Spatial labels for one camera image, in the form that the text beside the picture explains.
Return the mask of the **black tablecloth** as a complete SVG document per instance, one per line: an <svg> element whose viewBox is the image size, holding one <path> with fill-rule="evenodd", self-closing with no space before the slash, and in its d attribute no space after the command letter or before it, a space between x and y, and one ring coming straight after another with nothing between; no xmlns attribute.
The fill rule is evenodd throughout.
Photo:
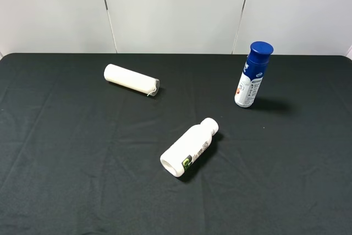
<svg viewBox="0 0 352 235"><path fill-rule="evenodd" d="M12 53L1 234L351 234L351 60Z"/></svg>

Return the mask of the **white bottle green label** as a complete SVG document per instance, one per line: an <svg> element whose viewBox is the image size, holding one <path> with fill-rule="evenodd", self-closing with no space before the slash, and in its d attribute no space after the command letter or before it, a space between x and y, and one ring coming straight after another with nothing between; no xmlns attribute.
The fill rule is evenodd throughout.
<svg viewBox="0 0 352 235"><path fill-rule="evenodd" d="M174 177L181 177L210 146L218 129L218 123L212 118L190 127L160 156L162 166Z"/></svg>

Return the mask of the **blue capped yogurt bottle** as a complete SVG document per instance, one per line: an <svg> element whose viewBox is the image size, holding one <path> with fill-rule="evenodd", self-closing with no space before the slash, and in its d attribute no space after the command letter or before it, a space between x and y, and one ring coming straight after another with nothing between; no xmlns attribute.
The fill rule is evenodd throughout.
<svg viewBox="0 0 352 235"><path fill-rule="evenodd" d="M254 103L273 51L273 46L267 42L256 41L250 45L250 53L234 95L239 107L247 108Z"/></svg>

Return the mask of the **plain white cylinder bottle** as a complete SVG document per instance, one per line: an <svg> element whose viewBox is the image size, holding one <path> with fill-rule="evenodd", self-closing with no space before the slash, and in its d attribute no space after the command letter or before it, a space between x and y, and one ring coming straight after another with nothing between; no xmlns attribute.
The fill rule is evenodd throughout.
<svg viewBox="0 0 352 235"><path fill-rule="evenodd" d="M160 86L160 81L156 78L114 64L106 66L103 75L106 81L141 92L147 96L155 96Z"/></svg>

